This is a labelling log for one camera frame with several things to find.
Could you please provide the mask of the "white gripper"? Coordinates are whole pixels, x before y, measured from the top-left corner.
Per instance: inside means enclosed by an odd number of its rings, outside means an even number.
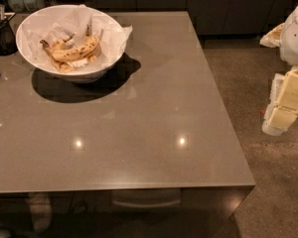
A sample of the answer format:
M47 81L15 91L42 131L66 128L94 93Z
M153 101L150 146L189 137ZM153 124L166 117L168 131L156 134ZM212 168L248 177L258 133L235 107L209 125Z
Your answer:
M298 118L298 66L293 66L285 76L275 74L269 99L262 132L270 136L280 136L284 133L283 130L288 129Z

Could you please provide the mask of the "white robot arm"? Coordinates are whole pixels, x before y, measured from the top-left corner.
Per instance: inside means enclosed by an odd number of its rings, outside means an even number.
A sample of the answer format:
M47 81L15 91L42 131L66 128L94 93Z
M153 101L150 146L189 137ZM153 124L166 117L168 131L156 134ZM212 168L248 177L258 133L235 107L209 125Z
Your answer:
M265 134L280 136L298 118L298 5L284 23L264 35L259 43L278 48L280 58L291 66L285 75L275 74L262 124Z

